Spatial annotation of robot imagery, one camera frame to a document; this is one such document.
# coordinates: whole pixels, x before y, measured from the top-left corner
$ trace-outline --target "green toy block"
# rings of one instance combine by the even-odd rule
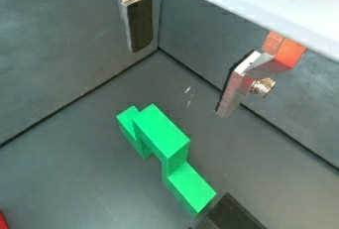
[[[189,139],[155,105],[133,117],[135,132],[161,162],[163,175],[187,161]]]
[[[187,163],[189,138],[153,104],[141,112],[129,107],[116,119],[141,158],[153,153],[160,160],[163,182],[185,210],[196,216],[216,192]]]
[[[188,163],[168,175],[169,190],[192,216],[196,216],[212,200],[216,192]]]
[[[145,159],[152,154],[152,151],[143,144],[143,141],[140,140],[140,138],[135,135],[132,118],[137,114],[139,114],[139,110],[136,109],[135,106],[130,106],[116,116],[116,119],[117,119],[118,129],[121,131],[124,138],[130,143],[140,157]]]

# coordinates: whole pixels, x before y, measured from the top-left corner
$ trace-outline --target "red handle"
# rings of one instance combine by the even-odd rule
[[[0,213],[0,229],[8,229],[5,218],[1,213]]]

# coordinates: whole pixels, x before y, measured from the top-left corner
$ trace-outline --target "black object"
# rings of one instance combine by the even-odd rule
[[[199,229],[265,229],[265,227],[227,193]]]

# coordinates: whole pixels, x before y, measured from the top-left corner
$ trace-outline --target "dark gray surface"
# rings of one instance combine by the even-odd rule
[[[0,208],[10,228],[187,229],[192,219],[141,160],[114,115],[156,103],[189,135],[188,161],[269,229],[337,229],[339,173],[244,108],[213,112],[219,92],[156,53],[0,149]]]
[[[0,0],[0,144],[157,48],[128,51],[117,0]],[[160,0],[153,0],[157,34]]]
[[[233,63],[260,51],[267,30],[203,0],[163,0],[159,47],[220,89]],[[275,76],[267,99],[245,105],[339,167],[339,64],[305,53],[296,68]]]

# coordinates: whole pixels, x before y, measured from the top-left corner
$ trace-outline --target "metal bracket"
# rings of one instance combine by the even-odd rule
[[[281,35],[269,32],[261,45],[264,53],[248,53],[231,71],[225,91],[217,105],[217,114],[228,117],[251,93],[267,97],[275,81],[269,77],[291,70],[301,58],[305,47]]]
[[[128,49],[136,53],[152,42],[152,0],[118,0]]]

